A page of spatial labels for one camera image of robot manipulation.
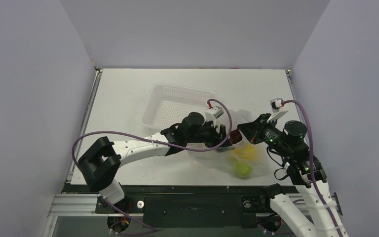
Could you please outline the clear plastic bag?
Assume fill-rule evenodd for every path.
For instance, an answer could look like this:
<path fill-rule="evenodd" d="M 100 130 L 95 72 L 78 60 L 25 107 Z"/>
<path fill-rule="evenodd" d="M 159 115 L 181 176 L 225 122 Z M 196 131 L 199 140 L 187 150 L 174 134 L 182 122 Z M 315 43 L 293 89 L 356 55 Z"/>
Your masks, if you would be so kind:
<path fill-rule="evenodd" d="M 246 123 L 253 121 L 252 112 L 244 109 L 240 109 L 237 111 L 229 110 L 232 118 L 232 131 L 237 129 L 237 125 L 240 123 Z M 218 124 L 224 124 L 225 126 L 229 125 L 229 120 L 226 113 L 221 116 L 218 120 Z M 245 137 L 243 140 L 237 144 L 233 144 L 233 149 L 236 147 L 244 147 L 245 145 L 250 144 Z M 194 152 L 188 151 L 189 156 L 199 162 L 200 164 L 211 168 L 216 169 L 224 173 L 228 173 L 229 175 L 238 178 L 235 176 L 233 172 L 233 164 L 236 162 L 245 162 L 252 167 L 252 175 L 249 179 L 257 178 L 257 177 L 265 177 L 269 174 L 270 167 L 269 161 L 265 157 L 265 149 L 259 145 L 254 145 L 258 152 L 258 159 L 255 162 L 237 160 L 230 156 L 230 151 L 217 153 L 216 151 L 208 151 L 208 152 Z"/>

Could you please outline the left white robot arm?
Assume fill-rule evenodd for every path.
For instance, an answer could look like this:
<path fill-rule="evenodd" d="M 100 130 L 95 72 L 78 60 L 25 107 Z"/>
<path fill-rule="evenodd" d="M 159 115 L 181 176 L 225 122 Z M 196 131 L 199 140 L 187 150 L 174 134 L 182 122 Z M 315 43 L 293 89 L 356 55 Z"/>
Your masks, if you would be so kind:
<path fill-rule="evenodd" d="M 114 212 L 122 212 L 128 200 L 121 184 L 115 180 L 121 166 L 183 150 L 226 151 L 232 147 L 228 137 L 225 125 L 214 125 L 213 121 L 205 121 L 202 114 L 192 112 L 180 123 L 145 138 L 132 136 L 126 141 L 110 141 L 106 136 L 100 137 L 82 154 L 76 165 L 88 189 L 98 192 Z"/>

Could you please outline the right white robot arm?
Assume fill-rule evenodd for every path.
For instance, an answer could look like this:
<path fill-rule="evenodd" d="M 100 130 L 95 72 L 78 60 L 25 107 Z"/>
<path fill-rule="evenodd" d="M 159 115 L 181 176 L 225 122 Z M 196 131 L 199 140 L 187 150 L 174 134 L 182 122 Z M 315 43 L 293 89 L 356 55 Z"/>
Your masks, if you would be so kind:
<path fill-rule="evenodd" d="M 251 144 L 266 143 L 282 158 L 286 176 L 301 195 L 310 218 L 307 218 L 290 200 L 281 185 L 263 187 L 259 206 L 273 211 L 298 237 L 345 237 L 345 229 L 333 200 L 325 171 L 304 141 L 307 126 L 290 120 L 282 130 L 276 121 L 269 121 L 271 114 L 261 114 L 255 121 L 239 124 L 237 128 Z"/>

